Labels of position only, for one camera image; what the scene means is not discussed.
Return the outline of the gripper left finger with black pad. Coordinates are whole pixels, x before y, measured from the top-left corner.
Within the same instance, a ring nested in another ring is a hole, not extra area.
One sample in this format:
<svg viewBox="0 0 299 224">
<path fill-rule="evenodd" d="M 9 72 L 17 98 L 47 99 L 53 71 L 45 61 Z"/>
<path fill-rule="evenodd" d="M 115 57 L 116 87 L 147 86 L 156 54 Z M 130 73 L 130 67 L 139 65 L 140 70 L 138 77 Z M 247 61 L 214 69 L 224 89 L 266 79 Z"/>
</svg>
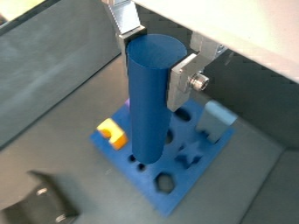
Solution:
<svg viewBox="0 0 299 224">
<path fill-rule="evenodd" d="M 107 15 L 116 31 L 116 42 L 121 51 L 124 73 L 127 73 L 127 44 L 138 36 L 147 34 L 140 24 L 136 4 L 132 0 L 101 0 Z"/>
</svg>

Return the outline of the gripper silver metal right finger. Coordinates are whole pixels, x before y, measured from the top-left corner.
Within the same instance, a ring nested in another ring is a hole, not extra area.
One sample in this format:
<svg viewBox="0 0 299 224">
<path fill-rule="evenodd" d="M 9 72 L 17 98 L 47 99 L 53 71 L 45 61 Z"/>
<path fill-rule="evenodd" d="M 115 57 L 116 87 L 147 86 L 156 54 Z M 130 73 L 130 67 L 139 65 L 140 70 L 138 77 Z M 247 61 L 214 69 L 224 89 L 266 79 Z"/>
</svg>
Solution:
<svg viewBox="0 0 299 224">
<path fill-rule="evenodd" d="M 227 47 L 204 37 L 196 31 L 191 35 L 191 53 L 172 67 L 170 74 L 167 108 L 175 111 L 190 99 L 191 91 L 200 92 L 210 78 L 203 74 L 204 67 L 224 53 Z"/>
</svg>

